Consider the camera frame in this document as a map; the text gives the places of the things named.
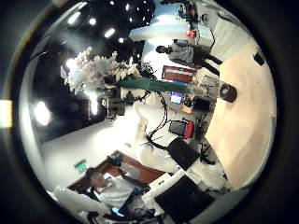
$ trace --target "white wall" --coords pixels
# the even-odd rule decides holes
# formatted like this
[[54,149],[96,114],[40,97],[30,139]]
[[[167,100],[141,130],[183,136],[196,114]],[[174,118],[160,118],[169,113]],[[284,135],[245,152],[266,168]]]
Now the white wall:
[[[155,129],[163,116],[161,108],[146,105],[140,109],[140,112],[149,120],[147,131]],[[182,117],[190,118],[178,114],[176,119]],[[44,144],[42,153],[51,185],[49,190],[54,190],[58,185],[69,186],[84,176],[74,168],[74,164],[82,159],[85,159],[90,166],[96,166],[115,150],[135,158],[135,150],[124,144],[132,144],[135,141],[138,122],[139,117],[136,112],[128,106],[125,116],[119,116],[113,122],[104,121]],[[168,127],[169,123],[157,132],[156,136],[163,137],[157,140],[157,143],[167,146],[169,139],[174,136],[168,132]]]
[[[176,19],[178,6],[179,4],[171,4],[166,6],[156,4],[156,9],[154,11],[155,16],[152,18],[150,26],[185,25],[186,31],[189,30],[185,21]],[[172,38],[163,38],[161,36],[157,36],[157,38],[145,41],[141,61],[150,63],[152,65],[154,71],[156,71],[155,76],[157,78],[161,78],[164,65],[181,66],[177,63],[172,63],[166,54],[159,54],[156,52],[157,46],[168,46],[172,43]]]

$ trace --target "white cloth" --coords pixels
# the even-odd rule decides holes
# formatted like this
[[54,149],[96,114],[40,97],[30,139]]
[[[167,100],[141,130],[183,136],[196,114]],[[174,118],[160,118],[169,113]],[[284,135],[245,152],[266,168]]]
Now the white cloth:
[[[123,163],[121,169],[128,172],[128,176],[133,179],[138,179],[139,171],[133,166]],[[104,188],[98,195],[98,199],[111,207],[120,209],[125,201],[129,198],[133,189],[134,184],[131,184],[127,180],[124,180],[121,176],[117,176],[110,180],[111,185]]]
[[192,47],[180,47],[177,44],[170,46],[172,51],[168,54],[170,60],[180,59],[186,63],[192,63],[194,57],[194,48]]
[[137,147],[135,149],[135,154],[137,156],[138,161],[151,169],[175,173],[178,170],[178,165],[176,162],[169,158],[162,158],[153,155],[153,146],[150,144],[146,144],[142,147]]
[[101,223],[105,220],[103,215],[110,215],[110,209],[104,204],[92,200],[84,194],[78,194],[71,189],[61,186],[56,187],[53,195],[58,200],[59,205],[66,208],[74,217],[82,219],[82,212],[97,212]]
[[229,186],[228,181],[222,176],[220,169],[211,165],[205,165],[199,160],[187,170],[186,175],[196,184],[203,181],[209,189],[221,189]]

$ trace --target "ceiling light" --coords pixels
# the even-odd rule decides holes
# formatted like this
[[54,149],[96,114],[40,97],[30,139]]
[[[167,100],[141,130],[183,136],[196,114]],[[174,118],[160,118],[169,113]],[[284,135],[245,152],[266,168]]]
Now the ceiling light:
[[106,33],[105,33],[105,38],[109,38],[112,35],[114,35],[115,30],[113,28],[109,29]]
[[0,129],[12,127],[12,101],[0,100]]
[[66,66],[69,68],[69,71],[70,71],[70,72],[76,71],[77,68],[78,68],[75,59],[68,59],[68,60],[66,61]]
[[68,24],[73,24],[76,20],[77,20],[77,18],[80,16],[80,12],[76,12],[76,13],[74,13],[69,19],[68,19],[68,21],[67,21],[67,23]]
[[50,112],[44,102],[38,102],[35,108],[36,120],[43,126],[50,123]]
[[129,61],[129,65],[131,66],[132,64],[133,64],[133,57],[131,57]]
[[96,24],[96,19],[95,18],[91,18],[90,19],[90,25],[95,25]]

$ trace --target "recessed ceiling light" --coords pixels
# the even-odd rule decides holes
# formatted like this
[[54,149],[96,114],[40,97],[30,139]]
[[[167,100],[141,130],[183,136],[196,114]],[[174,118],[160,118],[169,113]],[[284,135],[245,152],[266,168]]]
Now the recessed ceiling light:
[[95,18],[91,18],[90,19],[90,25],[95,25],[96,24],[96,19]]
[[74,13],[69,19],[68,19],[68,24],[73,24],[76,20],[77,20],[77,18],[80,16],[80,12],[76,12],[76,13]]
[[65,64],[69,68],[70,72],[76,71],[78,69],[75,59],[68,59]]
[[106,33],[105,33],[105,38],[109,38],[112,35],[114,35],[115,30],[113,28],[109,29]]
[[50,112],[43,101],[40,101],[35,108],[36,120],[43,126],[50,123]]

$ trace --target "flower arrangement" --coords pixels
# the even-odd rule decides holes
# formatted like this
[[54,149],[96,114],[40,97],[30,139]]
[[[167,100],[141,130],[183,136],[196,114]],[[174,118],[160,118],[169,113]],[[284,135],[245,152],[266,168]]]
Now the flower arrangement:
[[92,48],[78,54],[72,60],[72,66],[67,74],[62,68],[61,77],[64,84],[68,84],[71,91],[78,94],[79,91],[95,91],[96,89],[104,89],[107,84],[105,77],[115,80],[116,82],[127,76],[141,77],[138,64],[128,65],[127,63],[116,61],[118,53],[114,51],[111,57],[95,56],[91,59]]

